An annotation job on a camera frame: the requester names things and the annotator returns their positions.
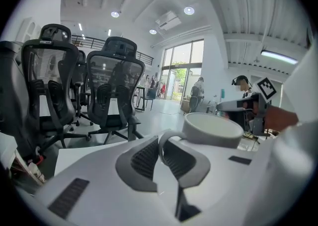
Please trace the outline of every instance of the gray floor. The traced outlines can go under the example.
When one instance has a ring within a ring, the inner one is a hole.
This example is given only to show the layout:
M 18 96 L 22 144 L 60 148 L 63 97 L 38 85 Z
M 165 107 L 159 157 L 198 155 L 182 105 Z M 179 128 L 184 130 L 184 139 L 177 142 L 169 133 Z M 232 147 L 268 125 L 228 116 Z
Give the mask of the gray floor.
M 184 115 L 183 111 L 180 110 L 180 104 L 174 101 L 156 99 L 153 103 L 153 108 L 150 110 L 151 101 L 149 101 L 148 106 L 144 112 L 136 111 L 136 117 L 141 121 L 138 125 L 137 130 L 142 135 L 149 135 L 151 133 L 158 133 L 166 129 L 172 129 L 176 131 L 181 131 Z M 98 130 L 98 125 L 89 125 L 89 121 L 83 118 L 79 119 L 80 126 L 75 127 L 73 133 L 87 134 L 89 131 Z M 127 129 L 120 131 L 120 133 L 127 135 Z M 104 143 L 107 134 L 92 135 L 89 142 L 85 138 L 81 139 L 68 139 L 65 140 L 66 146 L 68 148 L 83 148 L 99 146 Z M 108 141 L 108 144 L 123 141 L 124 139 L 118 136 L 112 136 Z M 41 172 L 46 176 L 47 179 L 54 175 L 55 165 L 58 157 L 58 151 L 62 148 L 61 142 L 57 142 L 55 145 L 51 146 L 46 150 L 46 159 L 40 164 L 39 168 Z M 258 144 L 254 144 L 251 140 L 242 140 L 238 149 L 255 151 L 258 149 Z

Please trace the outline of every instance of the desk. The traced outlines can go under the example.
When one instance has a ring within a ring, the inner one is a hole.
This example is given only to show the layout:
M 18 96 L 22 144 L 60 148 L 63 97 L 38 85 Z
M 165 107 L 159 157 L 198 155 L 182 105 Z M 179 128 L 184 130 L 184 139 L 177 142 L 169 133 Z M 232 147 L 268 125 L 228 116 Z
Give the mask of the desk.
M 138 86 L 137 89 L 139 89 L 139 92 L 138 92 L 137 108 L 135 109 L 145 111 L 145 89 L 146 88 L 143 86 Z M 143 91 L 143 107 L 142 108 L 139 108 L 140 90 Z

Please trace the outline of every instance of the ceiling light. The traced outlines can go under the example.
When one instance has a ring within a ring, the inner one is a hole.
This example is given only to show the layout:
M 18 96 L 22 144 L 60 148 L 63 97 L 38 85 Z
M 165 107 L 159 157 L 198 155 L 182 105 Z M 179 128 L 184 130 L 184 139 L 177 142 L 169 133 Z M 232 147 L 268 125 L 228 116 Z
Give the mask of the ceiling light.
M 116 12 L 116 11 L 113 11 L 113 12 L 111 13 L 111 15 L 112 15 L 113 17 L 119 17 L 119 13 Z
M 183 11 L 184 11 L 184 13 L 187 14 L 187 15 L 192 15 L 192 14 L 194 14 L 194 8 L 192 8 L 192 7 L 190 7 L 190 6 L 184 8 Z
M 267 50 L 262 50 L 262 52 L 260 54 L 262 56 L 275 58 L 275 59 L 287 62 L 287 63 L 292 64 L 292 65 L 295 65 L 296 63 L 298 63 L 298 61 L 294 58 L 287 57 L 287 56 L 277 54 L 275 52 L 271 52 L 271 51 L 267 51 Z

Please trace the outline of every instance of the ceiling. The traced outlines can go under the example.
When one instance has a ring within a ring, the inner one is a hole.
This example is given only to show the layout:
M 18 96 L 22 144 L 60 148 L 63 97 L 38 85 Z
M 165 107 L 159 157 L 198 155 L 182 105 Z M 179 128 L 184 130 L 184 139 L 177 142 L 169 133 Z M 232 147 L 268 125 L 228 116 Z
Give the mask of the ceiling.
M 195 14 L 186 15 L 186 6 L 194 7 Z M 112 11 L 121 12 L 120 17 L 111 17 Z M 168 11 L 181 24 L 159 30 L 155 21 Z M 262 68 L 282 75 L 290 74 L 295 66 L 262 57 L 261 50 L 297 60 L 307 50 L 308 18 L 296 0 L 62 0 L 61 23 L 81 35 L 79 22 L 86 37 L 105 40 L 111 29 L 111 35 L 148 46 L 210 28 L 217 34 L 228 67 Z M 159 33 L 151 35 L 150 29 Z

